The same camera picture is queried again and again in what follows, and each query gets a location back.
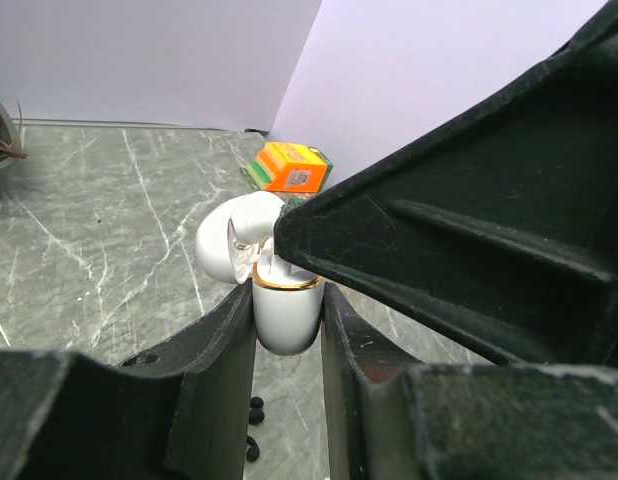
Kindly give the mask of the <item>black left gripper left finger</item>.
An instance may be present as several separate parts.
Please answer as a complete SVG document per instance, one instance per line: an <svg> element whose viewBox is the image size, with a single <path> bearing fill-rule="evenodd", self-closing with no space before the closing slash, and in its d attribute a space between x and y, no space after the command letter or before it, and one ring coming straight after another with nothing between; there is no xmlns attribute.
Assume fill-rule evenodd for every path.
<svg viewBox="0 0 618 480"><path fill-rule="evenodd" d="M119 366L0 350L0 479L239 479L254 356L249 284Z"/></svg>

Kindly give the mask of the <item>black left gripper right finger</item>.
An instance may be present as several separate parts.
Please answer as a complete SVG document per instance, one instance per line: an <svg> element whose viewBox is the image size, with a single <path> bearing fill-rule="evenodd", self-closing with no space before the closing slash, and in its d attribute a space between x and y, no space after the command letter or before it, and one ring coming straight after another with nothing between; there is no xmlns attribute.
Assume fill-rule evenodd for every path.
<svg viewBox="0 0 618 480"><path fill-rule="evenodd" d="M618 479L618 371L422 363L324 292L334 479Z"/></svg>

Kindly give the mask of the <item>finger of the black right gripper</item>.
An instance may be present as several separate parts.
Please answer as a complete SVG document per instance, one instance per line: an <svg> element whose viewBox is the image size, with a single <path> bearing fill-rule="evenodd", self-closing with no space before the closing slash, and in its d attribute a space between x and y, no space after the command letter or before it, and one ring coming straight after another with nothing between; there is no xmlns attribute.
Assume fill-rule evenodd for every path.
<svg viewBox="0 0 618 480"><path fill-rule="evenodd" d="M618 1L509 85L285 213L285 260L488 360L618 369Z"/></svg>

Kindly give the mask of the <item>white earbud charging case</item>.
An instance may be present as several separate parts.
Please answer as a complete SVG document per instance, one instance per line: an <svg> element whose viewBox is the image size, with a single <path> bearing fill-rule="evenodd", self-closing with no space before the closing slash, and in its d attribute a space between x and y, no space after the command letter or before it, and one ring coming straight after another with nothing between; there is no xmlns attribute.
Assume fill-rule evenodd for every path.
<svg viewBox="0 0 618 480"><path fill-rule="evenodd" d="M260 344L278 356L295 356L315 341L320 324L324 281L282 259L273 236L255 244L239 243L230 225L236 203L215 207L195 236L197 262L216 281L252 284L255 328Z"/></svg>

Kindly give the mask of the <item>white earbud with blue light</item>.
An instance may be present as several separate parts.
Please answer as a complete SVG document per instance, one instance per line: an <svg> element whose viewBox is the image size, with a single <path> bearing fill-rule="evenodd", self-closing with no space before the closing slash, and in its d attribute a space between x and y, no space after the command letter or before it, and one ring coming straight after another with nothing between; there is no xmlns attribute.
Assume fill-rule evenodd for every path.
<svg viewBox="0 0 618 480"><path fill-rule="evenodd" d="M240 199L230 216L236 240L255 245L272 237L284 206L280 197L267 191L256 191Z"/></svg>

